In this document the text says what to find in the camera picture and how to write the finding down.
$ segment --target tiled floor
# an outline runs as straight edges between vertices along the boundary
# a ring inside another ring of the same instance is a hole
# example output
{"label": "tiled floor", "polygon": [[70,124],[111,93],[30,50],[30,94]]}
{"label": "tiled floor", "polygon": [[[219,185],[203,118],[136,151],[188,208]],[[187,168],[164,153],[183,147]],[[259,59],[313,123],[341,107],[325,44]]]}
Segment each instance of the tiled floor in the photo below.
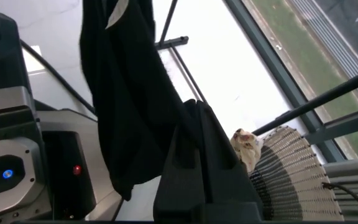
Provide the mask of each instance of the tiled floor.
{"label": "tiled floor", "polygon": [[[168,0],[154,0],[157,37],[162,32],[169,7]],[[22,39],[29,45],[38,46],[42,55],[74,89],[91,101],[78,56],[80,0],[0,0],[0,12],[13,17]],[[253,131],[290,109],[221,0],[179,1],[167,38],[181,35],[187,35],[190,40],[177,49],[228,136],[238,128]],[[160,54],[182,100],[194,98],[171,53],[164,50]],[[36,99],[56,108],[88,113],[38,66],[31,65],[30,72]],[[304,131],[297,119],[288,125]],[[124,203],[118,219],[152,219],[158,180],[136,186],[132,200]]]}

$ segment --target black cloth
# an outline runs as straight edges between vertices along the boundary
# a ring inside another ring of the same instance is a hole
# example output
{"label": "black cloth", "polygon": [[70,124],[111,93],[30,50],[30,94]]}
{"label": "black cloth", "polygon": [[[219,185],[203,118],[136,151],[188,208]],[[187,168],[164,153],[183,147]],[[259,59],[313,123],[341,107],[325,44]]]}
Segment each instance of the black cloth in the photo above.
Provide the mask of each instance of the black cloth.
{"label": "black cloth", "polygon": [[162,173],[175,126],[193,128],[154,47],[152,1],[129,0],[106,30],[117,1],[107,1],[105,15],[98,1],[83,1],[81,64],[113,187],[130,200],[134,184]]}

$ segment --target wicker basket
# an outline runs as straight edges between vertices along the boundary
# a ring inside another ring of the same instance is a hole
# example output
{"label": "wicker basket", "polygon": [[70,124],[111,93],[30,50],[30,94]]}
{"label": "wicker basket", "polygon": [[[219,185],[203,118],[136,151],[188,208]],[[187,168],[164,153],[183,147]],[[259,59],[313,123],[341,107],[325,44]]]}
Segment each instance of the wicker basket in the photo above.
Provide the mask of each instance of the wicker basket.
{"label": "wicker basket", "polygon": [[343,221],[329,182],[307,140],[289,127],[278,127],[265,139],[250,176],[264,203],[266,220]]}

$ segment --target blue button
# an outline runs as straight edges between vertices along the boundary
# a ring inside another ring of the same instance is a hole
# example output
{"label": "blue button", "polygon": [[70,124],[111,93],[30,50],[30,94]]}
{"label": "blue button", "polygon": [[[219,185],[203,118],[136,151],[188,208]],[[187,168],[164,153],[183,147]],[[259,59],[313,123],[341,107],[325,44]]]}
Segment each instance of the blue button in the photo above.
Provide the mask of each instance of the blue button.
{"label": "blue button", "polygon": [[5,170],[4,173],[2,174],[2,176],[4,177],[4,179],[11,178],[13,176],[13,171],[12,170]]}

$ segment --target green lawn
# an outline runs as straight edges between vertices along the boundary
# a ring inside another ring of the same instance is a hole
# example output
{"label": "green lawn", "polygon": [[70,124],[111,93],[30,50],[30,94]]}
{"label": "green lawn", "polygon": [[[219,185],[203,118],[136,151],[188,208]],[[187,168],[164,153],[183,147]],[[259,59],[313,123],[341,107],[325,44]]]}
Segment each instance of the green lawn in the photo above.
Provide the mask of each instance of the green lawn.
{"label": "green lawn", "polygon": [[[344,81],[334,73],[332,66],[323,57],[307,31],[297,23],[296,15],[283,0],[252,2],[317,95]],[[332,119],[358,111],[358,103],[350,94],[335,99],[324,107]],[[350,134],[346,138],[358,155],[358,133]]]}

